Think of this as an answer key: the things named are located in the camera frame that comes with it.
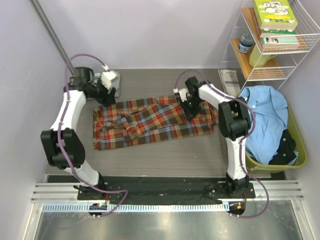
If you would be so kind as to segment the red brown plaid shirt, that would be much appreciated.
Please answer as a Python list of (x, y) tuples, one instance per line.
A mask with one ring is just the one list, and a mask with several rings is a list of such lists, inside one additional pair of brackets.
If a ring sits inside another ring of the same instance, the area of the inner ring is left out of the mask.
[(177, 96), (117, 102), (93, 111), (93, 148), (113, 150), (212, 134), (218, 111), (207, 102), (187, 120)]

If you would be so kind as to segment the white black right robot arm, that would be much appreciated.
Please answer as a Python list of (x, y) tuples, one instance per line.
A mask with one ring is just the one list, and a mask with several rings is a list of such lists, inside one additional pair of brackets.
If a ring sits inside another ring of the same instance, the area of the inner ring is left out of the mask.
[(246, 136), (251, 129), (249, 111), (241, 98), (235, 98), (217, 89), (213, 84), (190, 77), (185, 88), (175, 88), (186, 119), (190, 121), (200, 112), (201, 103), (209, 103), (218, 110), (218, 127), (225, 138), (228, 154), (225, 190), (233, 198), (249, 186), (246, 170)]

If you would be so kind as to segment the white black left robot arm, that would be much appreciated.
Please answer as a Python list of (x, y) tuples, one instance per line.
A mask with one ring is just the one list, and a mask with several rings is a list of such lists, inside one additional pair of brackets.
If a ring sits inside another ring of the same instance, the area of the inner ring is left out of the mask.
[(56, 120), (50, 129), (40, 134), (48, 164), (72, 174), (81, 184), (80, 191), (89, 191), (97, 200), (106, 195), (107, 188), (102, 175), (86, 160), (85, 147), (77, 135), (77, 125), (88, 99), (94, 99), (105, 107), (115, 104), (117, 90), (113, 82), (118, 77), (106, 65), (101, 73), (94, 73), (89, 67), (75, 68), (73, 76), (66, 78)]

